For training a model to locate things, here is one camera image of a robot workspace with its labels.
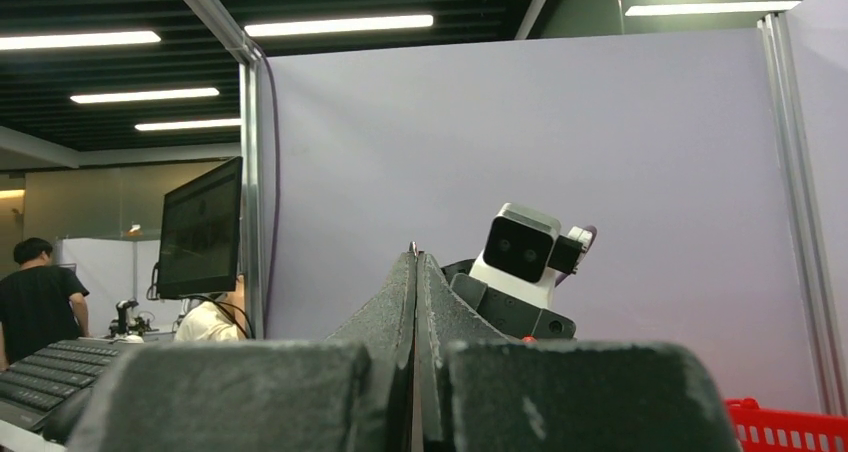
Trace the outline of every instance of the black camera face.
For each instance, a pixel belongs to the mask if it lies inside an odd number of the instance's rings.
[[[483,260],[490,266],[536,283],[542,279],[554,239],[504,217],[496,217],[489,231]]]

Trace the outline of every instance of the monitor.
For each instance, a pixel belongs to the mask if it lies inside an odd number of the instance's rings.
[[[241,174],[237,157],[165,194],[156,280],[160,298],[235,288]]]

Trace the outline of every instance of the camera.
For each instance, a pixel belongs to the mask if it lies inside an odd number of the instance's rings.
[[[492,221],[486,246],[468,275],[504,294],[550,309],[553,290],[561,281],[557,276],[576,272],[597,233],[594,227],[572,227],[561,236],[561,229],[554,217],[507,203]]]

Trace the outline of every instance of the ceiling light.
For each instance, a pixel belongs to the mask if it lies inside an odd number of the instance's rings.
[[[430,27],[432,15],[401,15],[395,17],[370,17],[360,19],[310,20],[278,24],[248,25],[244,28],[251,37],[280,35],[325,34],[363,30],[391,30]]]
[[[187,122],[160,122],[157,124],[138,124],[136,130],[153,132],[157,130],[211,129],[214,127],[240,127],[241,119],[189,120]]]
[[[116,94],[73,95],[71,100],[78,104],[103,104],[109,102],[135,102],[141,100],[191,99],[195,97],[214,97],[220,94],[218,89],[177,89],[155,90],[150,92],[123,92]]]
[[[57,49],[97,47],[103,45],[149,44],[162,39],[155,33],[109,32],[104,34],[41,35],[35,37],[0,37],[0,50]]]
[[[19,199],[24,196],[24,189],[0,190],[0,199]]]
[[[800,4],[799,1],[732,2],[726,4],[634,5],[624,15],[648,17],[657,15],[726,14],[730,12],[780,12]]]

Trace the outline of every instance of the computer mouse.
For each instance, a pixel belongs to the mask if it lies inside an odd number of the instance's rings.
[[[89,399],[91,399],[91,387],[78,391],[53,409],[47,420],[44,421],[44,430],[42,431],[44,438],[65,445],[71,438],[71,433],[80,417],[82,417]]]

